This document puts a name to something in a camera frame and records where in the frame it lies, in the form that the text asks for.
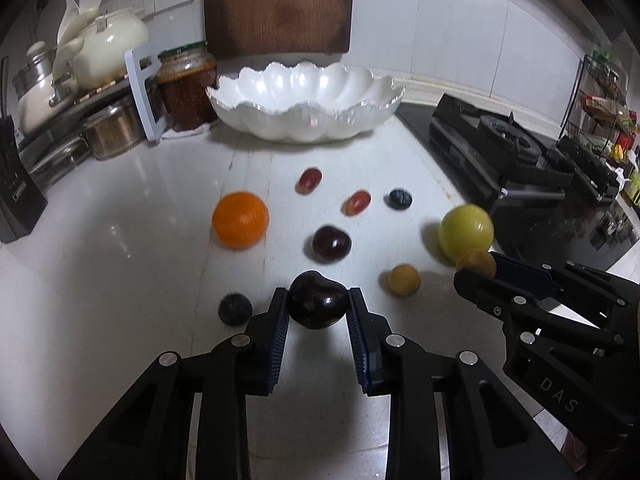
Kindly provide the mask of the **small tan longan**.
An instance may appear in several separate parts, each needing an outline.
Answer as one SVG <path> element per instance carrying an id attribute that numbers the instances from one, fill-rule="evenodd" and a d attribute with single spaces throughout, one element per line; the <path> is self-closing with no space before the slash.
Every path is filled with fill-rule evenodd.
<path id="1" fill-rule="evenodd" d="M 497 263 L 493 255 L 486 249 L 470 248 L 462 252 L 456 260 L 456 271 L 471 270 L 486 278 L 494 278 L 497 274 Z"/>

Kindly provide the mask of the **green apple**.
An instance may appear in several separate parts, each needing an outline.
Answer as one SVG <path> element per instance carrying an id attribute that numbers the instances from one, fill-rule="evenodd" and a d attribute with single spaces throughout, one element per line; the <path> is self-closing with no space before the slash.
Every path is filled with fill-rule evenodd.
<path id="1" fill-rule="evenodd" d="M 495 228 L 483 208 L 465 204 L 451 209 L 438 227 L 438 244 L 451 261 L 469 249 L 488 250 L 494 242 Z"/>

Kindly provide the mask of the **blueberry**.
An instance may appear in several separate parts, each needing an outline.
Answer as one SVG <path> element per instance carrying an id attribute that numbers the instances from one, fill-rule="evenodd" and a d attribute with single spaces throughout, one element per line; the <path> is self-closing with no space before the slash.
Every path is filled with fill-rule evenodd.
<path id="1" fill-rule="evenodd" d="M 412 195 L 404 188 L 393 188 L 388 193 L 388 206 L 395 210 L 406 210 L 413 202 Z"/>

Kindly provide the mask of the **dark cherry plum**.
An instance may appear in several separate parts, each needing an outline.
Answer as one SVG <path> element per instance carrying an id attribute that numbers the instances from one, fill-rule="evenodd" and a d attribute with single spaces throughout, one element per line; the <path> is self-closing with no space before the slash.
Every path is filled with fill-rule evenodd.
<path id="1" fill-rule="evenodd" d="M 311 251 L 323 262 L 334 263 L 344 259 L 352 250 L 352 239 L 336 226 L 322 226 L 311 239 Z"/>

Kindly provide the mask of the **black gas stove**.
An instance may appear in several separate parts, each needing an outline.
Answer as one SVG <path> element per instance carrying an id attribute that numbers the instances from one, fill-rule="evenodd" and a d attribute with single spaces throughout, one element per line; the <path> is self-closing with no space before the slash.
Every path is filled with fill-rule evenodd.
<path id="1" fill-rule="evenodd" d="M 616 200 L 616 177 L 578 141 L 547 138 L 449 94 L 436 107 L 402 103 L 396 115 L 464 198 L 488 212 L 506 255 L 599 270 L 637 255 L 639 229 Z"/>

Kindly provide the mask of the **orange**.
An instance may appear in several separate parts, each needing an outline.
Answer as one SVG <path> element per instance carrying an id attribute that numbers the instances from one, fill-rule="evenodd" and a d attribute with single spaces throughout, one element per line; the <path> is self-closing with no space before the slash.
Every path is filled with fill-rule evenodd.
<path id="1" fill-rule="evenodd" d="M 250 192 L 222 196 L 212 215 L 212 227 L 218 240 L 235 250 L 256 245 L 265 236 L 269 221 L 266 204 Z"/>

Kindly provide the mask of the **white scalloped bowl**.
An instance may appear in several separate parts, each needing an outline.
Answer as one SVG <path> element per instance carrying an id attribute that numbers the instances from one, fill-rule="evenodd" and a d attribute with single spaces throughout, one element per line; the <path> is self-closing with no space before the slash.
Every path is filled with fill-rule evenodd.
<path id="1" fill-rule="evenodd" d="M 206 96 L 230 128 L 268 142 L 318 144 L 345 141 L 382 126 L 395 114 L 405 87 L 391 76 L 341 63 L 319 67 L 272 62 L 221 76 Z"/>

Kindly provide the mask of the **steel pot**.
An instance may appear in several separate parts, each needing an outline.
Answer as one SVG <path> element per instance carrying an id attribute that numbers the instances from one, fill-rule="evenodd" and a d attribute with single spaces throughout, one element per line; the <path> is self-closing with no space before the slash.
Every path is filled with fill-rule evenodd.
<path id="1" fill-rule="evenodd" d="M 125 96 L 89 117 L 81 135 L 97 160 L 114 158 L 143 142 L 145 133 L 134 98 Z"/>

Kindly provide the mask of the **black knife block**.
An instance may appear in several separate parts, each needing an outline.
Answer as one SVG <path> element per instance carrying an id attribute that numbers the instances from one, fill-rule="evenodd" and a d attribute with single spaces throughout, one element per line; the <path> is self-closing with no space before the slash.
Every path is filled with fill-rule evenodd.
<path id="1" fill-rule="evenodd" d="M 14 122 L 6 109 L 9 58 L 1 60 L 0 238 L 9 244 L 29 235 L 47 200 L 25 169 L 17 151 Z"/>

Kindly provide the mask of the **glass jar green lid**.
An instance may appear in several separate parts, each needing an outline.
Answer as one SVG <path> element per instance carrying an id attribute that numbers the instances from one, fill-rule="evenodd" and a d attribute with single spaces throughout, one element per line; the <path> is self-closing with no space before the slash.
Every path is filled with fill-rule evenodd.
<path id="1" fill-rule="evenodd" d="M 195 130 L 217 119 L 206 89 L 217 87 L 217 62 L 205 41 L 163 50 L 155 79 L 178 132 Z"/>

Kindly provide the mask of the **white dish rack panel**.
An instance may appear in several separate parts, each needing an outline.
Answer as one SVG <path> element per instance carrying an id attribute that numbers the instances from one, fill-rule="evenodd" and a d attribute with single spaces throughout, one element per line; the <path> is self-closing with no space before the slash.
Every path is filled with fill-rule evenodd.
<path id="1" fill-rule="evenodd" d="M 134 104 L 136 104 L 142 129 L 150 142 L 158 142 L 167 128 L 167 118 L 155 118 L 146 84 L 155 78 L 160 69 L 158 47 L 149 41 L 125 52 L 125 64 Z"/>

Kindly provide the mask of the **cream ceramic kettle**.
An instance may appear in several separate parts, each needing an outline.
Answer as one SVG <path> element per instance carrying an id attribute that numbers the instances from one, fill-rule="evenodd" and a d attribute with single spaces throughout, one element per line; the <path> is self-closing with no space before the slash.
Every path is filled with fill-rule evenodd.
<path id="1" fill-rule="evenodd" d="M 82 90 L 103 87 L 126 74 L 125 53 L 150 39 L 148 26 L 134 8 L 109 14 L 78 15 L 58 40 L 52 81 L 70 78 Z"/>

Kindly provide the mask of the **brown wooden cutting board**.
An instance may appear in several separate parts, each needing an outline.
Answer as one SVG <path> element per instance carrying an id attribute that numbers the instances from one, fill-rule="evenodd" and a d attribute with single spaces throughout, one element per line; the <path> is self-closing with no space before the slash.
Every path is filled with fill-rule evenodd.
<path id="1" fill-rule="evenodd" d="M 203 9 L 218 60 L 349 50 L 352 0 L 203 0 Z"/>

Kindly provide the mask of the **white lidded pot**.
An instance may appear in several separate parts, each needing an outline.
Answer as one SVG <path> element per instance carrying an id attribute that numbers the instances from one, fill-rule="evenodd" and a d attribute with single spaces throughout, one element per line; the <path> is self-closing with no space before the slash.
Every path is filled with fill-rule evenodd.
<path id="1" fill-rule="evenodd" d="M 70 62 L 63 64 L 62 76 L 52 75 L 56 50 L 44 41 L 33 44 L 26 53 L 27 63 L 13 77 L 17 95 L 15 121 L 24 136 L 32 136 L 52 118 L 69 108 L 77 96 L 78 85 Z"/>

